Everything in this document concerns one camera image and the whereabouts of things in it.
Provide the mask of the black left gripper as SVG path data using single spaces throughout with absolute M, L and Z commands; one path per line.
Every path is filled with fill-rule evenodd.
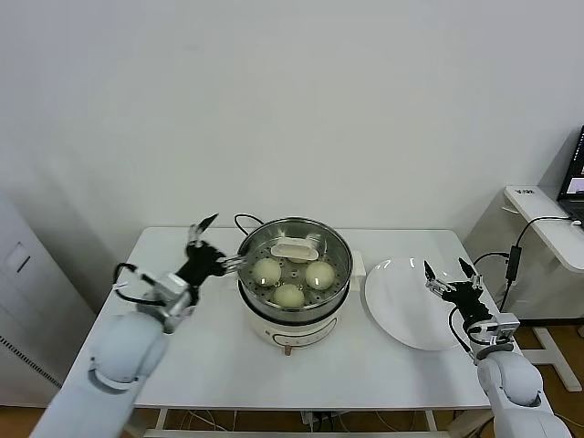
M 176 275 L 194 292 L 209 276 L 224 276 L 238 271 L 247 264 L 243 255 L 225 256 L 224 253 L 206 243 L 202 235 L 218 217 L 219 213 L 205 217 L 197 224 L 191 224 L 185 247 L 186 262 Z

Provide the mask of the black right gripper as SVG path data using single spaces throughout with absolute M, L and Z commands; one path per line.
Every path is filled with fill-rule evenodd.
M 425 286 L 437 297 L 455 304 L 463 318 L 463 328 L 469 329 L 473 324 L 491 320 L 493 315 L 480 300 L 484 291 L 483 276 L 461 257 L 458 258 L 458 262 L 467 280 L 447 284 L 439 279 L 428 262 L 424 261 Z

